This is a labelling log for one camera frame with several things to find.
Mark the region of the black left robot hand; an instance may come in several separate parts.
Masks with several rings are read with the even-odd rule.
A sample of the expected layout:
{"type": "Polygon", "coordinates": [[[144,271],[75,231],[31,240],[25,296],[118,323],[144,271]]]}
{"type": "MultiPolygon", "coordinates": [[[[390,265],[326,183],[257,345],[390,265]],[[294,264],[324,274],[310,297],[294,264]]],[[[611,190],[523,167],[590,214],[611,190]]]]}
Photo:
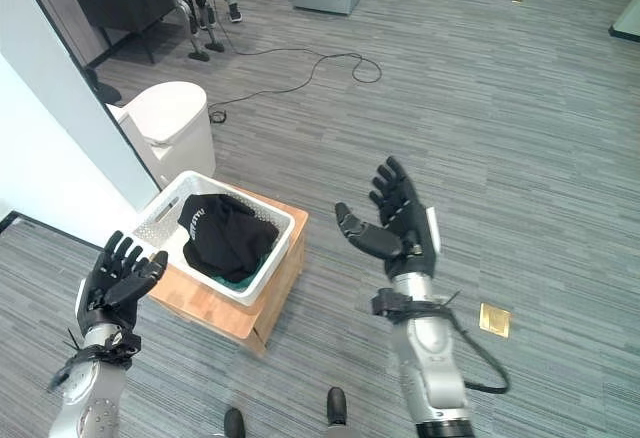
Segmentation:
{"type": "Polygon", "coordinates": [[[76,318],[82,334],[104,324],[128,331],[135,328],[139,300],[158,284],[168,265],[166,251],[151,258],[142,252],[121,231],[107,240],[79,288],[76,318]]]}

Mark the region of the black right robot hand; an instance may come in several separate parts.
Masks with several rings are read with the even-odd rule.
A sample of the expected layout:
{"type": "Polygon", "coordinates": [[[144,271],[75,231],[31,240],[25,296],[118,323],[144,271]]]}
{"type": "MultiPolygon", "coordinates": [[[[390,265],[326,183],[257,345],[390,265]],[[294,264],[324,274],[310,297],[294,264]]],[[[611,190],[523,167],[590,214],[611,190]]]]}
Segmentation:
{"type": "Polygon", "coordinates": [[[437,251],[427,208],[401,163],[388,157],[372,178],[369,199],[377,207],[378,225],[358,218],[343,202],[334,206],[336,222],[347,241],[383,262],[389,280],[408,273],[432,277],[437,251]]]}

